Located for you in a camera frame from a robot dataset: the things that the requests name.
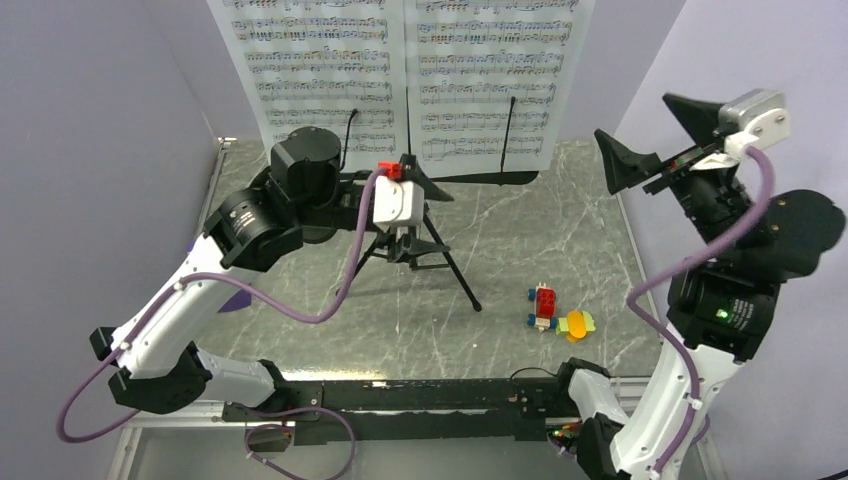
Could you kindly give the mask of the black tripod music stand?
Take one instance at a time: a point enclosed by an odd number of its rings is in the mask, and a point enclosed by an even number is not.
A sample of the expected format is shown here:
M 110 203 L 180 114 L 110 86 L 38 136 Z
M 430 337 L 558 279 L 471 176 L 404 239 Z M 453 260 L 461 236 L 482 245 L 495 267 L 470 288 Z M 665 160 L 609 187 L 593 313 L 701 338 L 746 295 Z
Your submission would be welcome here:
M 437 178 L 437 182 L 447 182 L 447 183 L 458 183 L 458 184 L 472 184 L 472 185 L 526 185 L 531 181 L 535 180 L 539 174 L 538 171 L 516 171 L 516 172 L 505 172 L 505 161 L 506 161 L 506 148 L 510 135 L 510 128 L 513 116 L 513 110 L 516 105 L 517 98 L 515 96 L 511 96 L 509 98 L 509 111 L 507 113 L 506 120 L 506 128 L 505 128 L 505 137 L 503 142 L 503 149 L 500 154 L 500 162 L 499 162 L 499 171 L 496 173 L 482 173 L 482 174 L 468 174 L 468 175 L 458 175 L 458 176 L 449 176 L 444 178 Z M 423 216 L 423 225 L 432 238 L 431 242 L 438 242 L 443 245 L 446 245 L 440 235 L 438 234 L 436 227 L 429 216 L 429 205 L 424 203 L 424 216 Z M 421 239 L 419 237 L 419 232 L 416 227 L 407 227 L 405 233 L 411 233 L 415 237 Z M 403 234 L 403 232 L 399 232 L 397 229 L 390 230 L 388 233 L 378 233 L 374 240 L 371 242 L 369 247 L 362 254 L 359 259 L 355 270 L 353 271 L 353 277 L 356 277 L 362 268 L 365 266 L 367 261 L 374 258 L 384 258 L 389 263 L 390 262 L 390 243 L 392 242 L 392 238 L 394 236 L 399 236 Z M 420 265 L 418 263 L 418 259 L 414 260 L 410 264 L 407 264 L 411 270 L 428 270 L 428 269 L 438 269 L 448 267 L 453 272 L 454 277 L 459 282 L 461 288 L 465 292 L 467 298 L 471 302 L 472 308 L 476 312 L 480 312 L 482 310 L 482 305 L 479 300 L 474 295 L 471 287 L 465 280 L 462 272 L 457 266 L 452 254 L 450 251 L 448 253 L 441 254 L 445 262 L 443 264 L 433 264 L 433 265 Z

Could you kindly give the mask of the sheet music page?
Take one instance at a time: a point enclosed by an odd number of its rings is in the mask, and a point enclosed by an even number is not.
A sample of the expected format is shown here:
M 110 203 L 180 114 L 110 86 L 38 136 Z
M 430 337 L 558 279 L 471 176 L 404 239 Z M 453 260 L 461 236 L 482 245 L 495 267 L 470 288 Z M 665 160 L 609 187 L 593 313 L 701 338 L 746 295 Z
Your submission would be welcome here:
M 348 171 L 408 150 L 400 1 L 211 1 L 208 4 L 265 148 L 321 127 Z
M 411 147 L 431 178 L 549 168 L 592 1 L 407 1 Z

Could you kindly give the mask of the purple metronome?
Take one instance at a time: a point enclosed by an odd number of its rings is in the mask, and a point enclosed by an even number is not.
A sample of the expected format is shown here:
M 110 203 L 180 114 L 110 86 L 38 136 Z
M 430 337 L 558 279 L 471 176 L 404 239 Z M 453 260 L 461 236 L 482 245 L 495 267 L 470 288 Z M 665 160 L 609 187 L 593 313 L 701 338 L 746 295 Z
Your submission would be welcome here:
M 252 303 L 252 296 L 245 291 L 238 291 L 229 300 L 227 300 L 220 308 L 220 313 L 231 313 L 249 307 Z

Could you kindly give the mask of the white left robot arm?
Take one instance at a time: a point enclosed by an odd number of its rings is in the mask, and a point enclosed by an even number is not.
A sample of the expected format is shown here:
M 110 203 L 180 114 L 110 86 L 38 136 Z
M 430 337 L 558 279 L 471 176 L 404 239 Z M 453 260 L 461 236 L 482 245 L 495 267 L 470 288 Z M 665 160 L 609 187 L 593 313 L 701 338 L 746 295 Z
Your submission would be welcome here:
M 342 143 L 329 130 L 303 127 L 286 135 L 251 183 L 210 214 L 184 263 L 145 311 L 92 334 L 98 357 L 116 367 L 109 387 L 118 404 L 167 414 L 197 400 L 221 400 L 264 420 L 285 411 L 285 380 L 272 362 L 206 352 L 195 344 L 198 332 L 285 255 L 348 230 L 354 242 L 327 309 L 333 315 L 350 289 L 366 232 L 416 227 L 427 201 L 450 200 L 411 155 L 349 175 L 342 157 Z

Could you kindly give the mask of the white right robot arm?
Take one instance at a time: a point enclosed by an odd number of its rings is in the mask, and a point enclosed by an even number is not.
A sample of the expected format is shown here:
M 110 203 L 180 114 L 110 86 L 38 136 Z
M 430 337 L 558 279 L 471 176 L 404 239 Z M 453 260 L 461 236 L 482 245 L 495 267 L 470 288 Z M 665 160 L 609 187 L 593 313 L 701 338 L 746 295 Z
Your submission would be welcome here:
M 766 150 L 791 133 L 781 92 L 757 88 L 725 103 L 667 93 L 663 102 L 692 146 L 661 159 L 597 130 L 607 188 L 671 192 L 705 246 L 627 296 L 638 310 L 641 296 L 669 287 L 664 321 L 638 312 L 662 349 L 631 413 L 604 368 L 573 359 L 559 371 L 553 405 L 579 420 L 548 440 L 592 479 L 677 478 L 709 427 L 712 402 L 762 344 L 782 286 L 811 275 L 846 228 L 827 196 L 774 190 Z

